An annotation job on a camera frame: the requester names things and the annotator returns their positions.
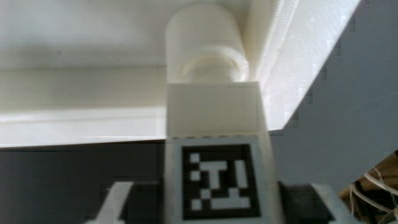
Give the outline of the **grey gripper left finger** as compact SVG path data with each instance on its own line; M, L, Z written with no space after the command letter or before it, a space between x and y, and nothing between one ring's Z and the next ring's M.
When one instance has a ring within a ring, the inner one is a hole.
M134 185L132 181L113 184L98 215L84 224L127 224L121 213Z

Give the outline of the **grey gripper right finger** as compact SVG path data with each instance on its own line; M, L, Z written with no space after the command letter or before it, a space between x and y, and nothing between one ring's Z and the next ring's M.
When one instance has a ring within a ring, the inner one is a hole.
M324 184L313 184L313 188L333 214L333 220L329 221L329 224L363 224L351 214L349 208L333 187Z

